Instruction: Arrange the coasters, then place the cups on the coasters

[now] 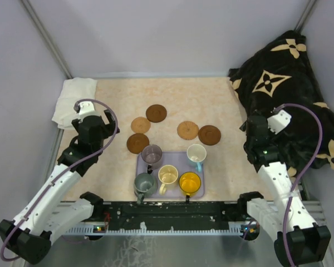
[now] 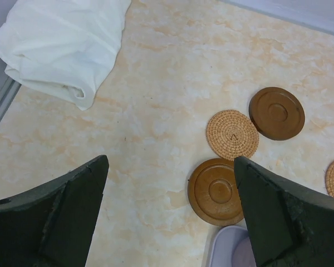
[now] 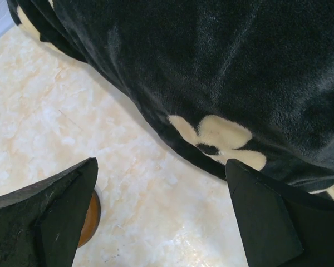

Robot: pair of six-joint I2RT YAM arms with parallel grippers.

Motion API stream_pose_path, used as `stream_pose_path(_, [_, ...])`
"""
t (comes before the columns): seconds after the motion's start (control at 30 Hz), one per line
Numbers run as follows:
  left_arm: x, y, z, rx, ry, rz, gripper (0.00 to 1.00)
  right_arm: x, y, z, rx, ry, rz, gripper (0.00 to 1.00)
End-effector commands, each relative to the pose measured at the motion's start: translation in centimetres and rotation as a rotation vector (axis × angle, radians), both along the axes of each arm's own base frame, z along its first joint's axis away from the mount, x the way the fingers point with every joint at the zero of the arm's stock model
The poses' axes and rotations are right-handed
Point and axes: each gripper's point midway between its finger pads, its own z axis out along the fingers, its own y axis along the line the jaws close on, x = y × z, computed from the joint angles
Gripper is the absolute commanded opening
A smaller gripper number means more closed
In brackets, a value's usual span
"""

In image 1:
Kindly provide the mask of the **woven rattan coaster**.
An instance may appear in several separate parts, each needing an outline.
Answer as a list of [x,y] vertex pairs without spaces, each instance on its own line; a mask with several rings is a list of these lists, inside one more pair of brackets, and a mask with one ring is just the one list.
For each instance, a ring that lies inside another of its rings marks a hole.
[[150,127],[151,122],[145,117],[137,117],[131,122],[131,129],[136,134],[145,134]]
[[196,123],[191,121],[183,121],[177,127],[179,137],[184,140],[195,139],[198,135],[199,127]]

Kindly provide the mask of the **white mug blue handle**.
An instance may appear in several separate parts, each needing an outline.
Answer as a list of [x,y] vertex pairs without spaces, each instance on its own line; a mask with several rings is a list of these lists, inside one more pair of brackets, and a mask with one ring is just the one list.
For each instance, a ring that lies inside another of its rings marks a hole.
[[204,146],[200,144],[190,145],[186,151],[188,163],[195,168],[197,172],[202,172],[203,163],[207,157],[207,151]]

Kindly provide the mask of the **dark wooden coaster back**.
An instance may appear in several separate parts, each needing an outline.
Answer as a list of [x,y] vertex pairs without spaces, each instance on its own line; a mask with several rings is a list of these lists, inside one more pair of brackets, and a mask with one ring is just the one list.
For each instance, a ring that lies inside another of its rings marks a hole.
[[162,122],[167,116],[167,110],[162,105],[151,105],[146,110],[146,118],[153,123]]

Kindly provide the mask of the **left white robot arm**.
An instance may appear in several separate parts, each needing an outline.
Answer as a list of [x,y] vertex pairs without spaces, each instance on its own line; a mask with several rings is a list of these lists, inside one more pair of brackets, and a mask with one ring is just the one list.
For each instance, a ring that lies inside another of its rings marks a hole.
[[97,221],[104,216],[103,199],[91,192],[82,194],[64,212],[54,214],[68,190],[98,162],[120,132],[115,113],[106,109],[104,114],[108,123],[95,111],[78,113],[72,121],[77,136],[63,150],[49,178],[21,212],[12,220],[0,222],[2,261],[22,258],[37,264],[67,230],[84,220]]

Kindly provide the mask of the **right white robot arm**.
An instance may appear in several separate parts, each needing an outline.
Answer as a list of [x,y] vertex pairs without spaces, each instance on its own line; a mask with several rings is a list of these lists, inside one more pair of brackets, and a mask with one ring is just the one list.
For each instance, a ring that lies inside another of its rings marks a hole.
[[281,110],[269,118],[254,113],[241,126],[247,136],[247,159],[268,186],[274,204],[270,205],[259,192],[243,193],[237,212],[242,219],[254,219],[260,224],[272,239],[282,266],[299,266],[323,260],[331,233],[307,211],[298,190],[292,187],[279,148],[272,141],[290,121],[290,114]]

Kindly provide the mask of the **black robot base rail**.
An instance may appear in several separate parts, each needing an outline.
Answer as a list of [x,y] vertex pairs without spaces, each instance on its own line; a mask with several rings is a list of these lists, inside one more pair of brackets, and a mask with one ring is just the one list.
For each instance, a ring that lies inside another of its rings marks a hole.
[[[233,230],[250,241],[258,237],[260,226],[243,213],[238,204],[224,201],[153,202],[113,201],[85,223],[103,223],[113,230],[137,230],[144,223],[146,230],[212,231]],[[237,231],[232,224],[240,223]]]

